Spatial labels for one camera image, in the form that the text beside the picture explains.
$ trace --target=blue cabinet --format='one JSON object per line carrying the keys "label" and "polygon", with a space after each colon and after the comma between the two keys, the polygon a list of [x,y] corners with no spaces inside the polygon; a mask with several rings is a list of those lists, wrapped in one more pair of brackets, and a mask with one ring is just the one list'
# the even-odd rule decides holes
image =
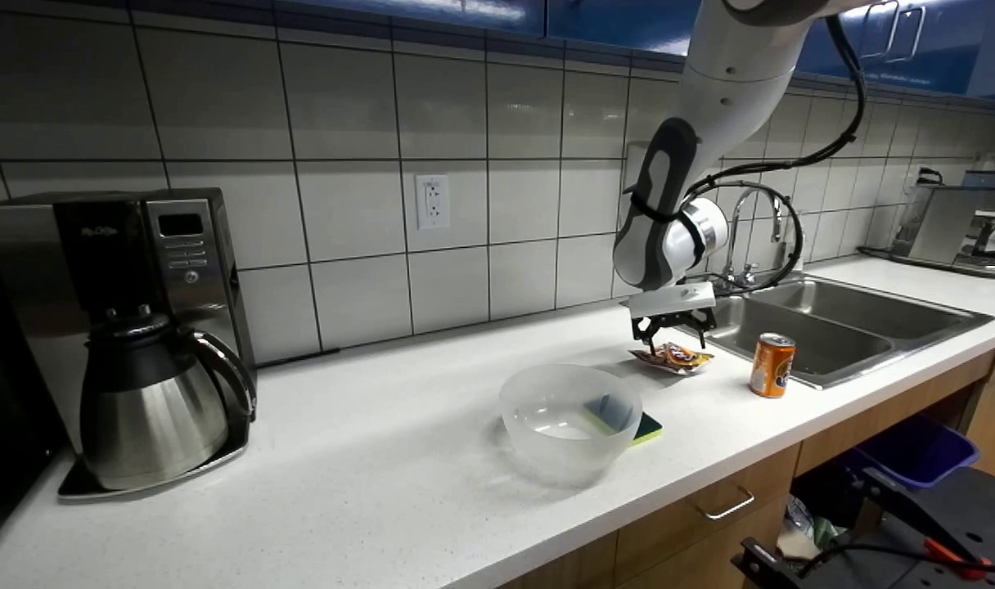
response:
{"label": "blue cabinet", "polygon": [[542,0],[276,0],[277,10],[438,22],[542,40]]}
{"label": "blue cabinet", "polygon": [[699,0],[545,0],[545,36],[570,45],[687,56]]}
{"label": "blue cabinet", "polygon": [[[869,87],[995,96],[995,0],[897,0],[842,21]],[[844,80],[826,27],[813,27],[799,74]]]}

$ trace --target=sink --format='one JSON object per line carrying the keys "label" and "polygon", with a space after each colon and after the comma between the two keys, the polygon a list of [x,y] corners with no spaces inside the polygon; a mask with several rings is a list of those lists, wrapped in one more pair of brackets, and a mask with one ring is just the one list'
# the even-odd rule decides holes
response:
{"label": "sink", "polygon": [[799,347],[792,378],[813,388],[834,388],[988,320],[988,315],[828,278],[787,278],[750,299],[721,299],[709,342],[730,353],[751,357],[758,335],[784,335]]}

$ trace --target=stainless steel carafe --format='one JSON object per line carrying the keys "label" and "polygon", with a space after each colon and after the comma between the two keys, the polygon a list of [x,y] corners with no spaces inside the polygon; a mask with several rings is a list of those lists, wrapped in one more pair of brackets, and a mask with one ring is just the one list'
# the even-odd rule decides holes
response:
{"label": "stainless steel carafe", "polygon": [[175,483],[253,418],[241,364],[217,339],[151,315],[90,331],[83,461],[107,491]]}

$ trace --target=kitchen counter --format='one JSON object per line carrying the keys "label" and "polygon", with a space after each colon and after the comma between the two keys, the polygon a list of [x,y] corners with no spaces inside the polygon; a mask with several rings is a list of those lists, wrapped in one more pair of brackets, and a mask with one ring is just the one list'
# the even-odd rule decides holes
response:
{"label": "kitchen counter", "polygon": [[[995,281],[894,263],[814,274],[995,315]],[[232,465],[139,501],[58,506],[54,461],[0,535],[0,589],[496,587],[743,465],[995,352],[995,320],[844,388],[746,391],[715,352],[696,378],[628,357],[614,304],[364,347],[266,371],[253,444]],[[665,424],[582,491],[520,478],[499,383],[534,364],[628,380]]]}

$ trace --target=soda can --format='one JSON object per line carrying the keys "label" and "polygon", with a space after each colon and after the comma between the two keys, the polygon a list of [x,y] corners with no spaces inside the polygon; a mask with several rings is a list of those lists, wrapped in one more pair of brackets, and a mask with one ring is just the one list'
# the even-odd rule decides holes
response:
{"label": "soda can", "polygon": [[783,401],[796,359],[796,342],[758,335],[750,391],[765,401]]}

